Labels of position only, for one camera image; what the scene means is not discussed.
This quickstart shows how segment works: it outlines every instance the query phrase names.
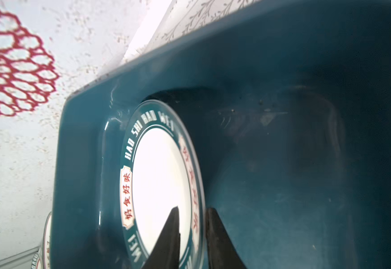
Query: white plate center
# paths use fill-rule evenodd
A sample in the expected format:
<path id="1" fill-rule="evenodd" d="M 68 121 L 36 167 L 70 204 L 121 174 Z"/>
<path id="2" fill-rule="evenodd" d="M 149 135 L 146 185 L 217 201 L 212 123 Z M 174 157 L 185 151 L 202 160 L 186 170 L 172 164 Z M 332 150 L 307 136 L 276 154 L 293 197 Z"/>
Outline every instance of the white plate center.
<path id="1" fill-rule="evenodd" d="M 153 128 L 140 139 L 134 156 L 133 206 L 148 254 L 173 207 L 179 208 L 180 256 L 191 229 L 191 193 L 179 148 L 165 130 Z"/>

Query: speckled white background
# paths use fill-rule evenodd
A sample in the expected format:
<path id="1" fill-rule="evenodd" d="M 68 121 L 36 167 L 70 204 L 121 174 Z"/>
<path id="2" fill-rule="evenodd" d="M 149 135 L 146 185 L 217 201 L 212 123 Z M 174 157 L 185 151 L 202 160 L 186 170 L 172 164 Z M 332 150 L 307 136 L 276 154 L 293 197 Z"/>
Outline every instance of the speckled white background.
<path id="1" fill-rule="evenodd" d="M 42 38 L 60 75 L 48 103 L 0 117 L 1 260 L 40 244 L 52 208 L 64 101 L 119 62 L 149 0 L 2 0 L 0 9 L 16 14 L 22 26 Z"/>

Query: red netting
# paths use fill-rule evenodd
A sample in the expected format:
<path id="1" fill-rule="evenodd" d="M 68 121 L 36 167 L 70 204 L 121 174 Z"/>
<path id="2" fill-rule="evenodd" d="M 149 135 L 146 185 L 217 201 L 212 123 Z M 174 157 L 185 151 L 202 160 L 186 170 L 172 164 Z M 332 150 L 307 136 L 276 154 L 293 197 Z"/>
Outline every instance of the red netting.
<path id="1" fill-rule="evenodd" d="M 14 116 L 46 103 L 58 75 L 40 37 L 0 11 L 0 115 Z"/>

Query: red chinese characters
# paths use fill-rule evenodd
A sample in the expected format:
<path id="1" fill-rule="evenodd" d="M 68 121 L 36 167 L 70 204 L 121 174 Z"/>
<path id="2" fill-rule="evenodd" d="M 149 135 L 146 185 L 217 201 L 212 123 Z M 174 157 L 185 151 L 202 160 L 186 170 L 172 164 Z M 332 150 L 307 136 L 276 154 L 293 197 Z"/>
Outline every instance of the red chinese characters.
<path id="1" fill-rule="evenodd" d="M 129 194 L 130 193 L 130 186 L 127 186 L 127 185 L 125 185 L 125 186 L 122 186 L 122 189 L 123 189 L 123 193 L 125 193 L 125 194 Z"/>
<path id="2" fill-rule="evenodd" d="M 127 211 L 125 211 L 124 214 L 125 214 L 125 219 L 130 219 L 133 216 L 131 209 L 127 209 Z"/>
<path id="3" fill-rule="evenodd" d="M 192 222 L 192 228 L 195 230 L 196 233 L 198 233 L 198 215 L 196 212 L 194 212 L 194 219 Z"/>
<path id="4" fill-rule="evenodd" d="M 129 197 L 128 198 L 125 197 L 124 201 L 123 201 L 123 204 L 128 207 L 128 205 L 130 204 L 130 198 Z"/>
<path id="5" fill-rule="evenodd" d="M 185 139 L 181 134 L 179 134 L 179 146 L 180 146 L 180 153 L 182 155 L 182 158 L 185 163 L 186 172 L 188 175 L 188 181 L 189 181 L 189 188 L 191 192 L 191 202 L 192 202 L 192 210 L 193 210 L 193 217 L 192 217 L 192 241 L 194 243 L 194 247 L 198 248 L 198 243 L 200 240 L 200 233 L 199 233 L 199 227 L 200 227 L 200 220 L 199 220 L 199 198 L 198 198 L 198 190 L 197 190 L 197 182 L 195 178 L 195 171 L 192 164 L 192 159 L 189 154 L 188 148 L 186 146 Z"/>
<path id="6" fill-rule="evenodd" d="M 125 166 L 121 169 L 121 187 L 120 201 L 121 201 L 121 221 L 122 226 L 126 229 L 134 225 L 134 209 L 132 205 L 132 176 L 131 168 Z"/>
<path id="7" fill-rule="evenodd" d="M 122 178 L 124 182 L 130 182 L 130 174 L 126 173 L 123 175 Z"/>

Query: white surface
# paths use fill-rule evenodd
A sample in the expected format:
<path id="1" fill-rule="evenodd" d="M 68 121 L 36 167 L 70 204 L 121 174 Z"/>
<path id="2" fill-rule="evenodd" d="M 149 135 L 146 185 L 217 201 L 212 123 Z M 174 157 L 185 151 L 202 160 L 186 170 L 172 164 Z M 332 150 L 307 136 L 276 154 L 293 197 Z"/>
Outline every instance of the white surface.
<path id="1" fill-rule="evenodd" d="M 31 268 L 31 261 L 27 261 L 23 264 L 14 267 L 14 269 L 29 269 L 29 268 Z"/>
<path id="2" fill-rule="evenodd" d="M 151 253 L 177 206 L 182 258 L 191 228 L 191 193 L 179 148 L 163 129 L 150 129 L 140 139 L 133 167 L 134 213 L 146 251 Z"/>
<path id="3" fill-rule="evenodd" d="M 128 46 L 128 50 L 120 62 L 121 65 L 142 55 L 149 41 L 157 31 L 161 23 L 165 23 L 166 15 L 171 11 L 177 0 L 154 0 L 151 9 L 146 14 L 145 19 L 134 35 Z"/>
<path id="4" fill-rule="evenodd" d="M 0 260 L 40 244 L 64 101 L 105 64 L 122 59 L 147 9 L 146 0 L 0 0 L 1 11 L 16 14 L 43 40 L 60 75 L 48 103 L 0 116 Z"/>
<path id="5" fill-rule="evenodd" d="M 215 22 L 259 0 L 186 0 L 177 1 L 154 36 L 145 45 L 145 53 L 181 36 Z"/>

